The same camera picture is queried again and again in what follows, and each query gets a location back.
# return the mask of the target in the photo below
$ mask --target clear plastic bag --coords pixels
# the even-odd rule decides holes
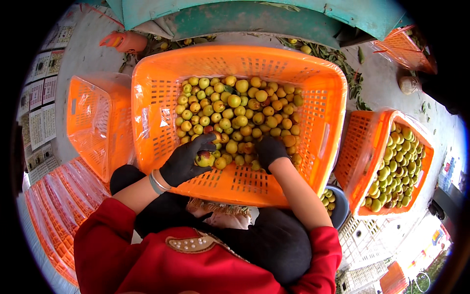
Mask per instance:
[[[128,75],[113,72],[73,76],[70,81],[67,136],[104,182],[135,158],[130,88]]]
[[[33,224],[34,230],[38,235],[39,243],[44,249],[44,253],[51,262],[55,270],[64,277],[67,281],[72,283],[75,286],[78,286],[77,275],[75,274],[75,269],[69,267],[57,253],[55,246],[52,242],[52,239],[56,236],[50,235],[54,233],[51,230],[48,230],[47,227],[52,226],[48,218],[44,217],[40,203],[35,195],[33,195],[33,190],[28,190],[25,192],[26,205],[31,216],[31,222]]]
[[[79,225],[110,197],[109,190],[80,159],[56,168],[25,192],[39,242],[52,266],[77,284],[73,238]]]

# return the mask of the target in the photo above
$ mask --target orange plastic basket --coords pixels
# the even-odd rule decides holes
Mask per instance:
[[[429,74],[437,74],[436,61],[430,55],[430,59],[422,53],[421,49],[411,40],[406,32],[397,33],[394,29],[383,41],[372,41],[372,44],[385,50],[391,59],[412,71],[422,71]]]
[[[390,209],[383,207],[378,212],[372,212],[369,208],[360,207],[360,205],[367,196],[369,187],[380,167],[392,122],[400,123],[413,130],[419,142],[425,146],[426,157],[421,160],[423,169],[418,175],[418,183],[413,189],[408,206]],[[336,164],[335,177],[348,197],[349,208],[354,218],[376,219],[379,215],[392,217],[411,209],[424,185],[433,157],[431,135],[414,118],[395,109],[379,112],[353,111]]]
[[[161,167],[178,146],[174,111],[181,82],[190,77],[259,76],[303,88],[300,174],[323,191],[338,150],[345,117],[347,82],[328,61],[298,51],[238,45],[204,45],[142,59],[132,78],[132,116],[139,168]],[[213,169],[172,192],[225,203],[288,207],[274,176],[235,164]]]
[[[134,157],[130,83],[128,75],[106,72],[70,81],[67,136],[104,182]]]
[[[408,287],[407,277],[398,262],[388,266],[388,272],[380,279],[380,287],[384,294],[400,294]]]

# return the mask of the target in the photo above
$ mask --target hand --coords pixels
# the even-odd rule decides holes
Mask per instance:
[[[194,158],[200,150],[215,151],[217,148],[211,141],[214,134],[198,136],[194,141],[183,144],[173,151],[170,158],[160,168],[163,179],[172,187],[178,187],[190,179],[211,171],[211,167],[194,165]]]
[[[277,139],[273,137],[264,136],[261,142],[255,144],[256,152],[258,153],[259,163],[261,167],[266,170],[268,175],[271,175],[269,171],[269,165],[278,158],[290,157],[287,155],[286,147]]]

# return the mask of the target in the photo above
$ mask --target black pants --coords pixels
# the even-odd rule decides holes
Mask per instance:
[[[131,165],[118,168],[111,177],[111,194],[145,176]],[[270,271],[283,286],[296,282],[310,268],[310,240],[291,211],[260,208],[255,225],[250,225],[248,230],[217,229],[202,222],[210,214],[198,219],[187,212],[188,201],[186,196],[163,193],[137,215],[135,230],[142,238],[149,233],[181,226],[210,232],[244,259]]]
[[[445,106],[450,114],[459,114],[460,105],[456,102],[455,97],[449,93],[448,85],[452,85],[452,83],[446,83],[442,79],[442,74],[432,75],[425,72],[419,72],[418,78],[421,82],[421,89],[423,89],[423,92]]]

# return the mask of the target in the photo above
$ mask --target plastic bag liner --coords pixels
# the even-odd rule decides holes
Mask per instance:
[[[59,253],[55,249],[54,239],[58,239],[57,235],[54,234],[54,230],[51,230],[52,224],[48,217],[44,217],[43,210],[40,208],[40,202],[38,201],[37,195],[34,194],[32,189],[25,192],[26,205],[28,207],[29,214],[31,216],[31,222],[38,235],[39,243],[44,250],[47,258],[51,262],[55,270],[71,284],[78,286],[77,275],[75,269],[69,267],[59,256]]]
[[[25,197],[31,222],[52,266],[77,286],[73,238],[78,226],[110,197],[109,190],[80,160],[73,159],[37,181]]]
[[[367,196],[384,157],[392,122],[411,128],[419,142],[425,146],[426,157],[422,159],[423,169],[418,175],[418,182],[415,184],[408,206],[383,207],[378,212],[372,212],[370,208],[360,205]],[[353,111],[335,169],[335,176],[339,184],[344,187],[354,218],[376,219],[378,216],[389,218],[411,209],[426,180],[433,157],[431,134],[425,126],[410,115],[393,108],[383,108],[377,112]]]
[[[73,76],[67,105],[67,136],[91,169],[109,182],[112,173],[133,162],[131,78],[97,72]]]
[[[259,76],[303,89],[300,174],[322,192],[339,147],[345,117],[346,78],[335,64],[299,51],[247,45],[204,44],[143,58],[132,78],[132,124],[138,165],[149,174],[180,144],[175,107],[181,83],[191,76],[238,79]],[[234,163],[213,169],[172,192],[200,199],[257,207],[288,207],[272,175]]]

